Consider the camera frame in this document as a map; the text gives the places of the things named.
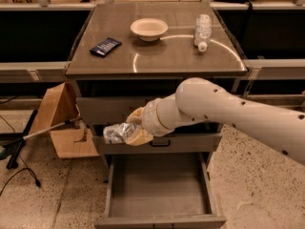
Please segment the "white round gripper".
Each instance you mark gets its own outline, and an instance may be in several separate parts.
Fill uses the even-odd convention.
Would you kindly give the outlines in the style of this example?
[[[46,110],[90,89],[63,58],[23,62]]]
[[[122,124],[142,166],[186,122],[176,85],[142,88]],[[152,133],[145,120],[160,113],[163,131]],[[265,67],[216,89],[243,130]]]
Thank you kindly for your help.
[[[126,119],[136,125],[125,139],[127,145],[140,146],[149,143],[154,136],[164,136],[175,129],[175,99],[157,98],[144,108],[134,110]]]

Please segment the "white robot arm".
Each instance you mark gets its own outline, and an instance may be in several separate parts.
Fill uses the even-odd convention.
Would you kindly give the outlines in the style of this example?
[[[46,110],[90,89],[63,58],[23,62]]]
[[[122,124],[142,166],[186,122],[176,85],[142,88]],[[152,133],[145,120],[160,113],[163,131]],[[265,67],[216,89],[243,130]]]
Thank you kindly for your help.
[[[206,121],[226,124],[298,163],[305,162],[304,113],[242,99],[202,78],[184,80],[174,94],[148,102],[127,121],[140,124],[153,136]]]

